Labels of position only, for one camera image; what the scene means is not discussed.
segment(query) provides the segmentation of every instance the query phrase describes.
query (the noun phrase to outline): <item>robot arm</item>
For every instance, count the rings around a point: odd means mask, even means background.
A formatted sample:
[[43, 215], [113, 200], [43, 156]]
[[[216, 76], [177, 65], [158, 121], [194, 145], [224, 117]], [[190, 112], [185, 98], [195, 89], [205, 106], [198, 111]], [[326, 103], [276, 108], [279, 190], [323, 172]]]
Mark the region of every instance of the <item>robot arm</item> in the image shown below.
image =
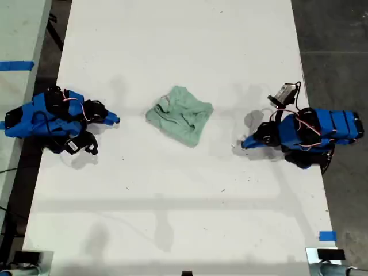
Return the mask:
[[32, 102], [7, 112], [0, 129], [9, 137], [42, 137], [46, 147], [55, 153], [67, 150], [74, 154], [86, 147], [87, 152], [97, 154], [96, 139], [86, 132], [87, 125], [119, 122], [116, 114], [101, 102], [84, 101], [82, 95], [55, 86], [34, 96]]
[[[275, 96], [269, 96], [277, 107], [275, 121], [263, 122], [257, 131], [245, 139], [244, 149], [279, 147], [285, 159], [301, 168], [319, 164], [325, 170], [331, 161], [335, 144], [352, 144], [363, 137], [364, 129], [358, 114], [351, 111], [329, 111], [312, 108], [300, 110], [298, 97], [300, 82], [285, 84]], [[286, 110], [296, 103], [298, 112]], [[291, 114], [281, 120], [282, 112]]]

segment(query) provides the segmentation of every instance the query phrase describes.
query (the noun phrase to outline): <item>gray floor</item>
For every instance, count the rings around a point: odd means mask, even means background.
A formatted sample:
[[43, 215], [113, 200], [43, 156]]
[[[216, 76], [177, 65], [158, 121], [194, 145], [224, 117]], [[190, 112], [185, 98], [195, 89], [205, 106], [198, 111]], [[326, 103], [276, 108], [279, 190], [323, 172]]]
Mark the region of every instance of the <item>gray floor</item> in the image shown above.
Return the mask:
[[[310, 105], [355, 110], [368, 129], [368, 0], [292, 0]], [[57, 31], [64, 37], [71, 0], [54, 0]], [[60, 51], [47, 34], [38, 71], [38, 88], [55, 81]], [[347, 263], [368, 270], [368, 151], [366, 139], [338, 147], [324, 184], [338, 246]], [[14, 204], [32, 191], [14, 191]], [[30, 207], [19, 210], [27, 215]]]

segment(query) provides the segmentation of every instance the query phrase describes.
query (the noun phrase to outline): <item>white tabletop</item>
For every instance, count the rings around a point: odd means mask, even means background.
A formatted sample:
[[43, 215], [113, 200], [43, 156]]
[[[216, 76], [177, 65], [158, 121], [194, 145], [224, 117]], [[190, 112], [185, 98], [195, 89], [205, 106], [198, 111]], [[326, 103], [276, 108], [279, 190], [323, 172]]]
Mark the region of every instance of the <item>white tabletop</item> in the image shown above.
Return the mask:
[[[34, 61], [32, 71], [0, 72], [0, 121], [6, 112], [32, 99], [50, 0], [0, 1], [0, 61]], [[0, 131], [0, 171], [16, 168], [22, 140], [6, 137]], [[16, 170], [0, 174], [0, 206], [6, 207]], [[4, 219], [0, 210], [0, 227]]]
[[[44, 153], [24, 249], [53, 276], [309, 275], [305, 247], [334, 246], [320, 169], [231, 147], [296, 81], [289, 0], [73, 1], [57, 82], [121, 123], [90, 127], [96, 158]], [[174, 85], [214, 107], [195, 148], [145, 121]]]

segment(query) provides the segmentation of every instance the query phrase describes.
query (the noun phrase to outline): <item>crumpled towel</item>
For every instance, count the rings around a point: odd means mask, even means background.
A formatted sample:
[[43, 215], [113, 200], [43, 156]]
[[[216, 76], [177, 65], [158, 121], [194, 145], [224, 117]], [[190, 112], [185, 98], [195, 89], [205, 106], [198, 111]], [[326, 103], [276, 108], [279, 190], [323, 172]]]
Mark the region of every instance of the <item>crumpled towel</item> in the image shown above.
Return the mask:
[[212, 111], [210, 103], [197, 100], [185, 87], [175, 86], [147, 112], [146, 118], [169, 136], [195, 147]]

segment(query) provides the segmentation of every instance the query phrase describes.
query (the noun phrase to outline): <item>blue tape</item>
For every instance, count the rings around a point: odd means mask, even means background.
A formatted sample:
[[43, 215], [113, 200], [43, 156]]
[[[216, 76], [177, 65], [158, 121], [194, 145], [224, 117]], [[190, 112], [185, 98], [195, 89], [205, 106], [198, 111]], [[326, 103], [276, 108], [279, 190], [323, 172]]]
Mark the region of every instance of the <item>blue tape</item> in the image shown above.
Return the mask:
[[336, 232], [335, 231], [320, 231], [320, 242], [335, 242]]
[[0, 71], [30, 71], [35, 63], [30, 61], [0, 62]]

